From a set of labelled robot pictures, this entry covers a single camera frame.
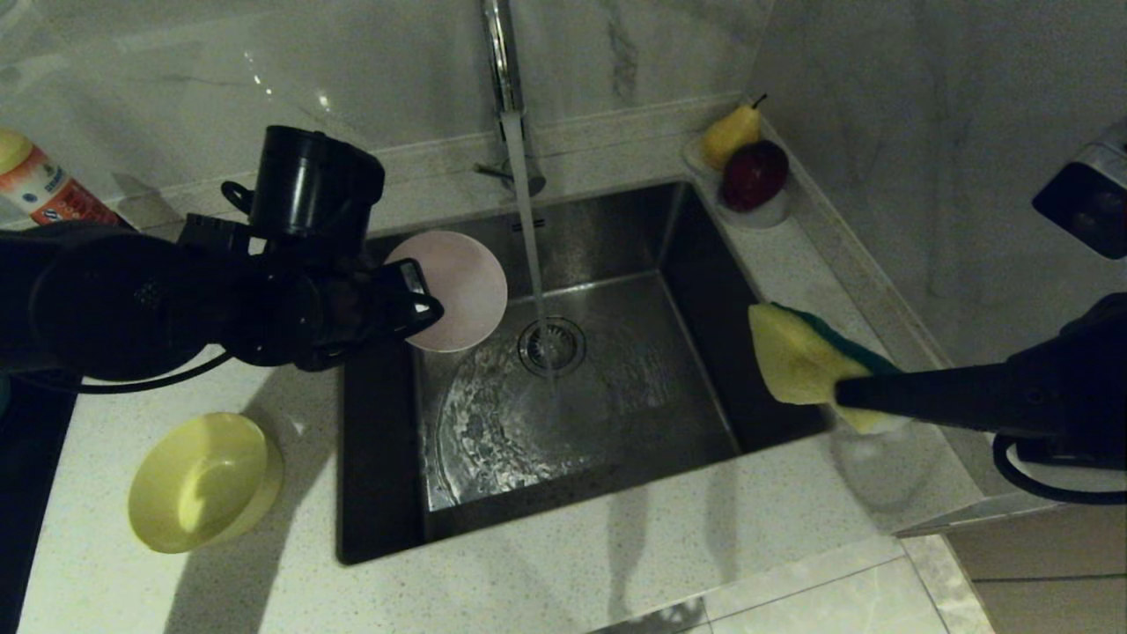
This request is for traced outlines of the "dark red apple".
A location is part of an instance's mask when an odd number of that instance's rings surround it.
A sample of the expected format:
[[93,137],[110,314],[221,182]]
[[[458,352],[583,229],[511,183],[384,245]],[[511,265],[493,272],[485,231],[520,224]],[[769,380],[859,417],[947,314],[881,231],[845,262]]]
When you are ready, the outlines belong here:
[[739,148],[725,167],[719,197],[729,209],[749,212],[782,191],[790,173],[786,151],[761,140]]

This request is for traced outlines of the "running tap water stream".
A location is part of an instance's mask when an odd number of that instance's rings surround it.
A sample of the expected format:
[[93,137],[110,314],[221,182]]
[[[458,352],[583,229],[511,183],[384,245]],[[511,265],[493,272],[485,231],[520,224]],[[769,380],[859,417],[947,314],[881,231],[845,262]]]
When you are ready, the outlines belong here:
[[502,130],[505,136],[507,157],[511,160],[512,169],[512,191],[515,193],[518,202],[520,232],[524,242],[525,253],[530,269],[530,282],[533,292],[533,301],[536,312],[536,345],[529,343],[530,352],[538,352],[542,361],[547,376],[554,379],[556,369],[552,365],[551,354],[554,346],[550,340],[550,328],[548,324],[548,312],[543,297],[542,277],[539,261],[538,244],[535,238],[535,225],[532,208],[532,196],[530,189],[530,160],[525,153],[522,117],[518,111],[504,111],[500,115]]

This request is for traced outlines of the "pink plastic bowl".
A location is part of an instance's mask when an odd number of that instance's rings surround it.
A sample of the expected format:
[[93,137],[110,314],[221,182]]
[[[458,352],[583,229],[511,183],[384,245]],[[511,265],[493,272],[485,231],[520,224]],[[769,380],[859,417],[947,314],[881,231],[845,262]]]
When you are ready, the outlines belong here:
[[446,310],[436,324],[407,338],[427,352],[460,352],[490,337],[508,302],[505,273],[482,242],[458,232],[423,232],[405,240],[384,258],[419,264],[427,292]]

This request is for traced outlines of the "chrome kitchen faucet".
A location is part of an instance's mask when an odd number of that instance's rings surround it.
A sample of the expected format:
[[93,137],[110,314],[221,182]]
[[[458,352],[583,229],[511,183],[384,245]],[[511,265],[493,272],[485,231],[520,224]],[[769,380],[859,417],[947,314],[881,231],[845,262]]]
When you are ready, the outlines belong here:
[[505,154],[495,164],[474,166],[474,171],[495,178],[496,181],[500,181],[504,188],[512,191],[514,177],[512,177],[512,158],[507,149],[508,136],[505,132],[505,116],[514,115],[520,122],[520,133],[527,132],[522,81],[520,81],[518,43],[515,39],[514,28],[512,28],[511,0],[479,1],[495,101],[497,139]]

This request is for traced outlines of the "yellow pear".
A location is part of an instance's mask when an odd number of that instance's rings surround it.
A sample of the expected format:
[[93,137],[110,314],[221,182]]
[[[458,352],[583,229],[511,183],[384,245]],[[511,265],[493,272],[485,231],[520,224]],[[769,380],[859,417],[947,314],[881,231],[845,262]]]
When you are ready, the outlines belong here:
[[716,120],[704,132],[701,141],[702,160],[713,170],[722,170],[739,148],[755,144],[762,135],[760,105],[769,95],[745,98],[729,114]]

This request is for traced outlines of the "yellow plastic bowl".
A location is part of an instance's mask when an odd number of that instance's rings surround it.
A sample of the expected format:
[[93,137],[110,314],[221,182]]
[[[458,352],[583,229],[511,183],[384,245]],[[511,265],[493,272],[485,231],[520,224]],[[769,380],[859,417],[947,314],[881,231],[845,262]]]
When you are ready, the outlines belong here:
[[250,532],[284,479],[277,444],[250,418],[188,420],[149,450],[128,489],[128,525],[148,550],[181,554]]

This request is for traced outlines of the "orange label detergent bottle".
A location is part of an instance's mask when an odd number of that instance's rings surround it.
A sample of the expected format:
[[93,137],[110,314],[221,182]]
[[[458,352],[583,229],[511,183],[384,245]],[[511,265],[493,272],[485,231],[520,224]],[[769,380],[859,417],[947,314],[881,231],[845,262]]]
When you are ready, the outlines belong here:
[[37,225],[72,220],[128,224],[32,140],[5,128],[0,128],[0,196]]

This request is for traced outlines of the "stainless steel sink basin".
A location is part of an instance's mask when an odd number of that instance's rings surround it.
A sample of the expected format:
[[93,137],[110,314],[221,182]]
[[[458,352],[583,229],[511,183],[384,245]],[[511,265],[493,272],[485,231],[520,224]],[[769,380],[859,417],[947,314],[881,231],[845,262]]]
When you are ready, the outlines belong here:
[[659,184],[533,212],[548,316],[586,358],[533,376],[536,321],[518,214],[451,222],[508,283],[495,332],[460,352],[343,368],[335,554],[345,565],[490,528],[820,434],[816,407],[770,396],[758,301],[696,189]]

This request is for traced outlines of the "black induction cooktop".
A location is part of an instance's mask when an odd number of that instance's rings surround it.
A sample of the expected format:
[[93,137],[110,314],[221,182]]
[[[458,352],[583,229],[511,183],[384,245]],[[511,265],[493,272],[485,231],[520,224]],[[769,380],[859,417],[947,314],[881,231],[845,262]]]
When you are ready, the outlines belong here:
[[0,376],[0,634],[15,634],[73,394]]

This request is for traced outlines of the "green and yellow sponge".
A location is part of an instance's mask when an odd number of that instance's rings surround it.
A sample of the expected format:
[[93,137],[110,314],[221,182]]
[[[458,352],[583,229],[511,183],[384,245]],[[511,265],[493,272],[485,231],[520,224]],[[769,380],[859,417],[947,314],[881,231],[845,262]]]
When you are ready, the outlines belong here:
[[780,304],[748,307],[749,336],[764,384],[778,402],[829,407],[861,436],[897,431],[913,418],[844,407],[835,398],[842,379],[891,376],[896,365],[842,336],[816,314]]

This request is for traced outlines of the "small white dish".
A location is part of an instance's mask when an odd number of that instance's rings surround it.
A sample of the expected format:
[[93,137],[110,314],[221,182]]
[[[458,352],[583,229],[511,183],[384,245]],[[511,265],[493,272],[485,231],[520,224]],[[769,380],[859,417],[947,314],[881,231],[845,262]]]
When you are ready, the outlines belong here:
[[710,200],[715,204],[719,215],[729,224],[736,227],[770,229],[784,223],[790,211],[790,180],[786,180],[784,188],[777,193],[771,200],[765,202],[755,209],[737,211],[730,208],[720,197],[720,185],[722,173],[706,164],[702,152],[702,134],[696,134],[681,146],[681,159],[700,184],[707,189]]

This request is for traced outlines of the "metal sink drain strainer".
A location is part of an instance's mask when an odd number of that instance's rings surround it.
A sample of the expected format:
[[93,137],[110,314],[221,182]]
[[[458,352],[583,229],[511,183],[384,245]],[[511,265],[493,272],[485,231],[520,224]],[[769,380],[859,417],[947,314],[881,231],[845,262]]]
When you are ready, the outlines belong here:
[[577,370],[586,358],[586,334],[575,321],[547,316],[533,321],[520,333],[520,363],[533,376],[564,377]]

